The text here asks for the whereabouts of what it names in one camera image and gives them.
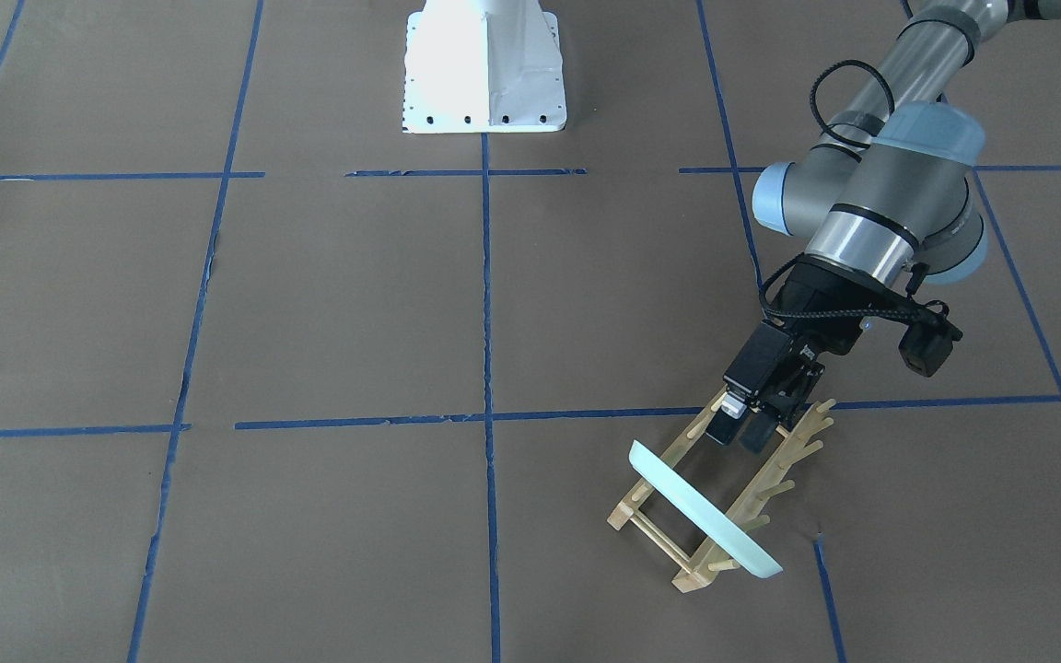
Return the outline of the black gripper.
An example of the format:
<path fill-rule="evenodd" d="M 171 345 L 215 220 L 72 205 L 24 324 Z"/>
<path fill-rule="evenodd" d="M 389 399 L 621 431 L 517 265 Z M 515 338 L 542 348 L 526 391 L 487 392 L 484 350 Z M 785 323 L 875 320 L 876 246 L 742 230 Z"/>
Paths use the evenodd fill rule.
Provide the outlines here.
<path fill-rule="evenodd" d="M 889 301 L 887 287 L 858 271 L 825 259 L 785 264 L 761 286 L 764 317 L 726 369 L 707 435 L 723 448 L 740 436 L 743 448 L 761 453 L 807 403 L 824 370 L 821 355 L 849 353 L 860 320 Z"/>

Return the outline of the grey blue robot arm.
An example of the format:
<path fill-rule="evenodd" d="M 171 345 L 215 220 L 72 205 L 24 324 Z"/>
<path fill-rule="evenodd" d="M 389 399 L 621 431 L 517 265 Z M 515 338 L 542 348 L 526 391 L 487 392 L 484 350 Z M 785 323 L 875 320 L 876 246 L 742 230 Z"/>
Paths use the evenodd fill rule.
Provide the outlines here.
<path fill-rule="evenodd" d="M 808 155 L 764 169 L 753 217 L 807 247 L 759 286 L 762 322 L 726 369 L 712 440 L 765 448 L 799 418 L 821 357 L 849 353 L 864 320 L 903 324 L 904 364 L 939 372 L 962 332 L 917 290 L 963 280 L 989 242 L 967 178 L 985 130 L 940 94 L 1003 27 L 1039 20 L 1061 20 L 1061 1 L 927 1 L 883 62 L 852 63 L 871 81 L 841 112 L 811 109 L 821 134 Z"/>

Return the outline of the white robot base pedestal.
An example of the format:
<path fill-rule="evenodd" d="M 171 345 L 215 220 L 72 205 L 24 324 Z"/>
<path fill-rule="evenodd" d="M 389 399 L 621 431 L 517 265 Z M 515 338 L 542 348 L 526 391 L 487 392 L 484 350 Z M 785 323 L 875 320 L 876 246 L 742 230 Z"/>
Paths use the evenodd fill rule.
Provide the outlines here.
<path fill-rule="evenodd" d="M 564 130 L 559 21 L 538 1 L 427 1 L 405 27 L 402 130 Z"/>

